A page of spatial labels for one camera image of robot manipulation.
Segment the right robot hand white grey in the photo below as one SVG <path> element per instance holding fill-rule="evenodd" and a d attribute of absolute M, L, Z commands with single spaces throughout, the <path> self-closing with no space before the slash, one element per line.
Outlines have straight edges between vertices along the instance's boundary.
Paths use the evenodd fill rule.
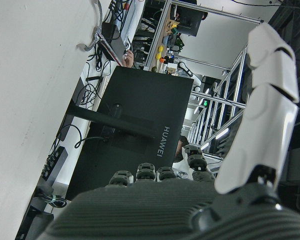
<path fill-rule="evenodd" d="M 252 92 L 212 180 L 188 156 L 192 179 L 171 168 L 157 179 L 79 194 L 41 240 L 300 240 L 300 214 L 276 193 L 293 133 L 299 91 L 293 49 L 268 24 L 248 35 Z"/>

